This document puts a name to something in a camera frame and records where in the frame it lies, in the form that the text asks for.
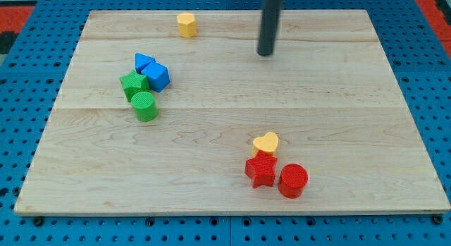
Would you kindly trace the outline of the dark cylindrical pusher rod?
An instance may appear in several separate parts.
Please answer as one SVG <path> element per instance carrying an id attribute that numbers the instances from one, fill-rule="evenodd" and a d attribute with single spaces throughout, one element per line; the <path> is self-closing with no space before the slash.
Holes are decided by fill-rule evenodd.
<path id="1" fill-rule="evenodd" d="M 283 0 L 264 0 L 263 2 L 257 46 L 257 53 L 260 56 L 273 54 L 282 6 Z"/>

